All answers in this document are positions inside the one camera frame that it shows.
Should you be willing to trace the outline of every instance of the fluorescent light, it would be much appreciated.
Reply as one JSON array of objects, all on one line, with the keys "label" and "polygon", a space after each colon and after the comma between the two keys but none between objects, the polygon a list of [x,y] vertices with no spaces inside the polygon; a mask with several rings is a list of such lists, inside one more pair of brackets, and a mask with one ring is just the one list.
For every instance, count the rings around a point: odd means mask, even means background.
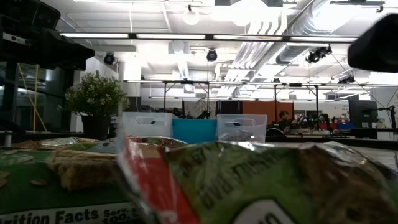
[{"label": "fluorescent light", "polygon": [[292,9],[292,8],[295,8],[297,6],[297,3],[296,2],[292,2],[292,3],[290,3],[290,2],[284,2],[284,5],[283,5],[283,7],[285,8],[285,9]]},{"label": "fluorescent light", "polygon": [[62,33],[60,35],[70,38],[82,38],[82,39],[128,39],[129,38],[129,34]]},{"label": "fluorescent light", "polygon": [[125,80],[125,82],[131,83],[163,83],[161,80]]},{"label": "fluorescent light", "polygon": [[297,47],[329,47],[329,44],[317,44],[317,43],[286,43],[288,46],[297,46]]},{"label": "fluorescent light", "polygon": [[215,40],[258,40],[258,41],[281,41],[282,37],[270,35],[214,35]]},{"label": "fluorescent light", "polygon": [[382,6],[384,1],[330,1],[330,4],[340,6]]},{"label": "fluorescent light", "polygon": [[75,2],[103,2],[103,3],[144,3],[144,4],[191,4],[200,5],[200,1],[138,1],[138,0],[74,0]]},{"label": "fluorescent light", "polygon": [[[150,96],[150,97],[148,97],[149,99],[164,99],[164,97],[163,96]],[[171,100],[171,99],[178,99],[178,97],[170,97],[170,96],[166,96],[166,99],[169,99],[169,100]]]},{"label": "fluorescent light", "polygon": [[278,84],[278,85],[280,85],[281,83],[272,83],[272,82],[249,82],[249,83],[246,83],[247,85],[275,85],[275,84]]},{"label": "fluorescent light", "polygon": [[206,35],[202,34],[137,34],[138,39],[183,39],[204,40]]},{"label": "fluorescent light", "polygon": [[209,82],[210,84],[242,85],[244,82]]},{"label": "fluorescent light", "polygon": [[312,37],[312,36],[303,36],[303,37],[291,37],[290,41],[297,42],[319,42],[319,43],[340,43],[340,44],[350,44],[354,42],[356,37]]}]

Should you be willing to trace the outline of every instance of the glass wall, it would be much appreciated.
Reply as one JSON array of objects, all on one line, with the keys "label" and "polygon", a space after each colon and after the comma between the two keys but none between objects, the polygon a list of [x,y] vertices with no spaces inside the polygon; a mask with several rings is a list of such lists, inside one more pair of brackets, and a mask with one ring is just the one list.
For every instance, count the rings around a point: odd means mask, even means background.
[{"label": "glass wall", "polygon": [[[20,64],[23,77],[16,64],[0,63],[0,75],[5,77],[0,86],[0,113],[2,118],[11,119],[27,131],[34,127],[35,65]],[[37,71],[37,111],[35,130],[60,132],[70,130],[70,113],[60,110],[65,107],[65,92],[73,84],[73,71],[39,68]]]}]

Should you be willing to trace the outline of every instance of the security camera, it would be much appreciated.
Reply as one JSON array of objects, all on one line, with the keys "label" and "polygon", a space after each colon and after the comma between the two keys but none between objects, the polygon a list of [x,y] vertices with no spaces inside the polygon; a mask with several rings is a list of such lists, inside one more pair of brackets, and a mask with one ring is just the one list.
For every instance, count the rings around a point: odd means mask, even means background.
[{"label": "security camera", "polygon": [[117,58],[114,56],[114,52],[107,52],[104,58],[104,63],[107,65],[114,65],[118,62]]},{"label": "security camera", "polygon": [[208,62],[214,62],[217,60],[217,53],[215,49],[210,49],[209,52],[207,53],[207,61]]}]

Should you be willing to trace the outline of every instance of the clear plastic bin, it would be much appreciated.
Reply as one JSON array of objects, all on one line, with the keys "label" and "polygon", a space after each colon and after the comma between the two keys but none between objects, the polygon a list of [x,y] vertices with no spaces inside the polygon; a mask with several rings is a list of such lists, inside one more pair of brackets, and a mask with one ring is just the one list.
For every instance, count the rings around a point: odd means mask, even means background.
[{"label": "clear plastic bin", "polygon": [[134,136],[173,137],[171,113],[124,112],[122,117],[124,133]]},{"label": "clear plastic bin", "polygon": [[219,114],[217,136],[222,141],[266,141],[267,115]]}]

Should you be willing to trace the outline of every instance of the snack bag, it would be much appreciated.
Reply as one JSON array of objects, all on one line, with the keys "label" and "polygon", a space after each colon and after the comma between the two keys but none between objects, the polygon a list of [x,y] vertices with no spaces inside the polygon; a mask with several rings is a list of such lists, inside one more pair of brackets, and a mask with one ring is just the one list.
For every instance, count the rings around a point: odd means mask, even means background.
[{"label": "snack bag", "polygon": [[346,146],[125,139],[118,163],[153,223],[398,223],[397,173]]},{"label": "snack bag", "polygon": [[0,223],[142,223],[115,154],[0,150]]}]

